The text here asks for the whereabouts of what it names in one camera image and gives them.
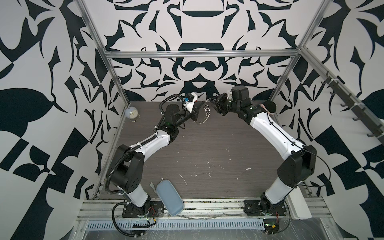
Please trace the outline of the red handled keyring tool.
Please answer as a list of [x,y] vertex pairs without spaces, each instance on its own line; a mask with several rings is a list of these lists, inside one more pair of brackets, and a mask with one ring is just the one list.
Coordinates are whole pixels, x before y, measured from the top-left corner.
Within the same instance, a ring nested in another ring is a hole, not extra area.
[[196,115],[195,123],[198,125],[204,124],[208,120],[210,115],[211,115],[210,106],[207,103],[204,103]]

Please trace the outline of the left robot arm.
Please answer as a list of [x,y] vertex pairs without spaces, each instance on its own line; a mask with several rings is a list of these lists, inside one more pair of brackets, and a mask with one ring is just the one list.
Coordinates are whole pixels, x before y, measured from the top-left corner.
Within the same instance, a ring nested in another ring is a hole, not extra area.
[[182,108],[170,104],[163,110],[151,136],[131,146],[119,146],[106,174],[105,191],[123,196],[137,208],[146,208],[150,196],[141,186],[145,161],[172,143],[179,134],[179,127],[184,127],[186,121],[197,121],[203,105],[202,101],[187,100],[182,103]]

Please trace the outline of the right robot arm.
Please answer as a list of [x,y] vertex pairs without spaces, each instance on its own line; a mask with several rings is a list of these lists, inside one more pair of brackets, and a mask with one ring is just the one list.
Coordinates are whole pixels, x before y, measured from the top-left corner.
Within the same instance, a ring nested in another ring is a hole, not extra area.
[[261,195],[261,210],[269,211],[282,202],[300,183],[315,172],[317,151],[294,139],[271,119],[276,104],[265,101],[253,104],[249,90],[236,86],[229,93],[223,93],[210,101],[221,115],[236,113],[249,126],[261,133],[275,147],[283,159],[277,169],[278,177]]

